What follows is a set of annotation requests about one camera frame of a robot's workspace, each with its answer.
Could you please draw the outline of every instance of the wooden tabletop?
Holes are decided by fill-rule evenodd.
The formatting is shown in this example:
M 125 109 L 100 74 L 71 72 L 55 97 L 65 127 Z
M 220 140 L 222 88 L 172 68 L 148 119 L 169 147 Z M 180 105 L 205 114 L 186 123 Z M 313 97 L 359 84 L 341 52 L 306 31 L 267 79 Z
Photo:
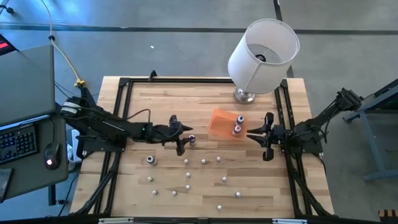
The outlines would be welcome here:
M 311 118 L 303 79 L 290 78 L 287 81 L 295 122 Z M 103 79 L 98 105 L 110 112 L 114 108 L 118 83 L 119 77 Z M 273 91 L 258 95 L 253 105 L 239 105 L 233 98 L 234 88 L 234 84 L 225 83 L 134 84 L 129 114 L 150 108 L 154 124 L 168 124 L 170 115 L 176 114 L 184 125 L 193 128 L 183 137 L 194 134 L 197 145 L 187 145 L 185 154 L 177 156 L 174 145 L 162 147 L 160 144 L 128 141 L 119 167 L 112 216 L 294 217 L 286 163 L 277 146 L 273 146 L 274 159 L 264 162 L 263 149 L 253 140 L 230 140 L 208 134 L 208 124 L 216 108 L 243 115 L 249 129 L 262 126 L 266 112 L 277 114 Z M 147 121 L 147 116 L 141 113 L 130 121 Z M 274 123 L 278 124 L 279 120 L 275 119 Z M 156 166 L 146 162 L 149 155 L 157 159 Z M 218 156 L 221 157 L 219 162 L 216 161 Z M 96 152 L 84 160 L 71 212 L 81 208 L 97 187 L 103 157 L 104 153 Z M 189 160 L 188 164 L 184 163 L 185 159 Z M 304 154 L 303 163 L 309 189 L 324 208 L 333 213 L 321 162 L 314 155 Z M 223 182 L 222 177 L 227 177 L 227 181 Z M 109 184 L 105 189 L 102 210 L 108 187 Z M 236 192 L 241 193 L 239 198 L 235 197 Z M 298 194 L 300 208 L 304 211 L 301 191 Z M 222 206 L 221 210 L 217 209 L 218 205 Z

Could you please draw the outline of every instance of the gray floor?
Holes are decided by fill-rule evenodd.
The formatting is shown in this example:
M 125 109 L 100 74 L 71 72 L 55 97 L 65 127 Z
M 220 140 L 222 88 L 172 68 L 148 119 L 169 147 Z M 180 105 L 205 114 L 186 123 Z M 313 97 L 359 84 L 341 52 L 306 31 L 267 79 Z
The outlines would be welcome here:
M 111 27 L 245 28 L 263 17 L 275 18 L 273 0 L 45 0 L 54 23 Z M 2 24 L 48 24 L 37 0 L 10 0 L 17 14 L 0 15 Z M 394 0 L 280 1 L 282 17 L 294 29 L 398 29 Z M 0 30 L 17 48 L 48 44 L 48 31 Z M 178 32 L 74 32 L 54 34 L 60 48 L 88 82 L 100 90 L 105 75 L 228 76 L 226 63 L 242 34 Z M 316 115 L 342 87 L 366 96 L 398 77 L 398 35 L 299 35 L 300 53 L 293 62 L 295 77 L 305 79 L 312 113 Z M 55 54 L 55 79 L 74 93 L 75 77 Z M 58 102 L 65 97 L 57 92 Z M 398 180 L 365 184 L 361 178 L 376 171 L 362 125 L 335 118 L 324 144 L 328 184 L 335 213 L 346 218 L 377 220 L 379 209 L 398 208 Z M 68 182 L 57 185 L 64 198 Z M 27 203 L 36 201 L 31 209 Z M 45 189 L 5 201 L 0 220 L 55 215 L 47 206 Z

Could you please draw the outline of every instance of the white lampshade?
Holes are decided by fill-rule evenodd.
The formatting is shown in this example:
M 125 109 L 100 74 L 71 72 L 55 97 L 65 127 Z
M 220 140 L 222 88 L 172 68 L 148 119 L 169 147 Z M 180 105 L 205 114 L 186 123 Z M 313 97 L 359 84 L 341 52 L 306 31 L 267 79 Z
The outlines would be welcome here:
M 262 48 L 261 55 L 266 62 L 252 53 L 251 46 Z M 229 58 L 229 75 L 244 92 L 267 93 L 286 77 L 299 49 L 299 38 L 287 24 L 275 19 L 260 19 L 248 27 Z

